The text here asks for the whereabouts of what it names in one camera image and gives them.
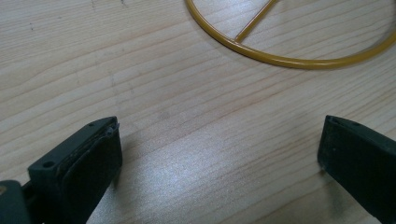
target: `clamp jaw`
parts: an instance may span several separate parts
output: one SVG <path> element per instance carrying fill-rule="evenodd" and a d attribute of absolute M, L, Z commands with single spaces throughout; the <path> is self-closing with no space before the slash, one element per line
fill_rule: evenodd
<path fill-rule="evenodd" d="M 357 122 L 327 116 L 320 166 L 384 224 L 396 223 L 396 142 Z"/>
<path fill-rule="evenodd" d="M 30 165 L 23 187 L 0 181 L 0 223 L 86 223 L 121 165 L 117 118 L 85 125 Z"/>

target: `table surface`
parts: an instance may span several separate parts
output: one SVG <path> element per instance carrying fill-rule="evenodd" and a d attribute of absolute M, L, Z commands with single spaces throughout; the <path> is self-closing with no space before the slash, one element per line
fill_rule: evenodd
<path fill-rule="evenodd" d="M 265 4 L 195 0 L 235 36 Z M 330 59 L 394 28 L 392 0 L 280 1 L 246 39 Z M 333 70 L 223 47 L 184 1 L 0 3 L 0 179 L 84 124 L 120 121 L 123 167 L 89 223 L 378 223 L 317 162 L 326 115 L 396 138 L 396 48 Z"/>

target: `yellow metal hoop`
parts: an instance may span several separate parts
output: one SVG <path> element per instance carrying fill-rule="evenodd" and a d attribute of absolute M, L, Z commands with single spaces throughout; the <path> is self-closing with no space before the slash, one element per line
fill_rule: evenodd
<path fill-rule="evenodd" d="M 197 7 L 192 0 L 186 0 L 186 5 L 190 14 L 194 17 L 196 22 L 213 38 L 229 49 L 232 49 L 240 54 L 249 58 L 255 59 L 263 63 L 270 63 L 278 66 L 302 68 L 302 69 L 330 69 L 342 66 L 351 65 L 353 63 L 360 63 L 368 60 L 384 50 L 390 48 L 396 42 L 396 30 L 394 30 L 384 41 L 381 43 L 365 49 L 357 54 L 346 56 L 338 59 L 329 60 L 307 60 L 281 57 L 269 53 L 265 53 L 256 49 L 252 49 L 246 45 L 241 44 L 242 40 L 250 33 L 261 18 L 269 11 L 269 9 L 277 2 L 277 0 L 270 0 L 260 12 L 250 21 L 250 23 L 236 36 L 235 39 L 222 34 L 215 27 L 213 27 L 198 11 Z"/>

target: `wooden table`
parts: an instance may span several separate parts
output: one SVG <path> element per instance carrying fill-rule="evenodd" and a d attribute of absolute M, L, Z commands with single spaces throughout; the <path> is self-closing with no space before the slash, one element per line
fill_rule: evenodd
<path fill-rule="evenodd" d="M 236 35 L 265 4 L 196 0 Z M 394 27 L 392 0 L 280 1 L 247 38 L 328 59 Z M 118 185 L 89 223 L 378 223 L 317 163 L 326 115 L 396 138 L 396 48 L 305 71 L 224 48 L 183 1 L 0 2 L 0 179 L 86 123 L 117 116 Z"/>

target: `dark green plastic part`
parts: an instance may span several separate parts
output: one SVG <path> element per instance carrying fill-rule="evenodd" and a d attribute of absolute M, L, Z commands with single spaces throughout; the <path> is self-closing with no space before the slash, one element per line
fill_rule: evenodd
<path fill-rule="evenodd" d="M 92 122 L 33 163 L 29 176 L 46 223 L 85 223 L 120 171 L 117 118 Z"/>
<path fill-rule="evenodd" d="M 0 223 L 31 224 L 21 184 L 15 180 L 0 181 Z"/>
<path fill-rule="evenodd" d="M 0 181 L 0 224 L 86 223 L 121 166 L 117 118 L 92 122 L 33 163 L 23 187 Z"/>
<path fill-rule="evenodd" d="M 327 116 L 318 162 L 370 214 L 396 223 L 396 142 L 357 122 Z"/>

